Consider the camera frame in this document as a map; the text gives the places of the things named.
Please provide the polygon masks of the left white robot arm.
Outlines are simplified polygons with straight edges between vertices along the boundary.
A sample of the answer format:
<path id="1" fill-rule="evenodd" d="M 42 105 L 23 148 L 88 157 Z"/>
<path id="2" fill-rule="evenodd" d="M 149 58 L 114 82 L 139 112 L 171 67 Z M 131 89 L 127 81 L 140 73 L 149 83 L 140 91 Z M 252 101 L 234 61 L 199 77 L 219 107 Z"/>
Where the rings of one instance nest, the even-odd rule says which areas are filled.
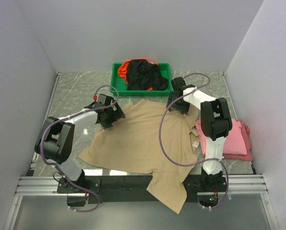
<path id="1" fill-rule="evenodd" d="M 88 188 L 83 169 L 70 158 L 74 134 L 87 126 L 100 124 L 103 129 L 125 118 L 125 114 L 113 97 L 100 94 L 81 111 L 66 117 L 45 119 L 37 141 L 35 152 L 46 165 L 58 168 L 68 187 L 78 193 Z"/>

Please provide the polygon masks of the beige t shirt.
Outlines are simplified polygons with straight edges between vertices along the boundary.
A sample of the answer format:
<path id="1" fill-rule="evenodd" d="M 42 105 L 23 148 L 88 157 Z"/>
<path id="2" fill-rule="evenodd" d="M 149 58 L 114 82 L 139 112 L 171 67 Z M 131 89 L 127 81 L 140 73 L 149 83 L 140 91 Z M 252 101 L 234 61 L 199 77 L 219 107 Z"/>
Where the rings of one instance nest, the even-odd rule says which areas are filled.
<path id="1" fill-rule="evenodd" d="M 80 155 L 95 167 L 153 175 L 147 191 L 175 213 L 186 201 L 182 185 L 198 158 L 193 142 L 198 109 L 185 115 L 166 111 L 164 103 L 145 99 L 123 107 L 126 118 L 113 127 L 99 128 Z"/>

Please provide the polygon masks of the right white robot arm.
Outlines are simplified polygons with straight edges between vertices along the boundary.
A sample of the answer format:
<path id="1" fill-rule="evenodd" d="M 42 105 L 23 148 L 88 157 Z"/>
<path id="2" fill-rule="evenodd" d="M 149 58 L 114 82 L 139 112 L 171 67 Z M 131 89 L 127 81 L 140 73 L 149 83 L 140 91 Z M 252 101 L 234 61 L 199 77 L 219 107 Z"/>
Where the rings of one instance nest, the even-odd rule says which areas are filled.
<path id="1" fill-rule="evenodd" d="M 192 84 L 187 85 L 182 77 L 171 81 L 173 90 L 167 101 L 167 109 L 173 108 L 186 114 L 191 105 L 200 111 L 201 130 L 206 136 L 206 151 L 200 187 L 213 191 L 225 183 L 221 160 L 226 138 L 232 129 L 231 115 L 225 98 L 209 96 Z"/>

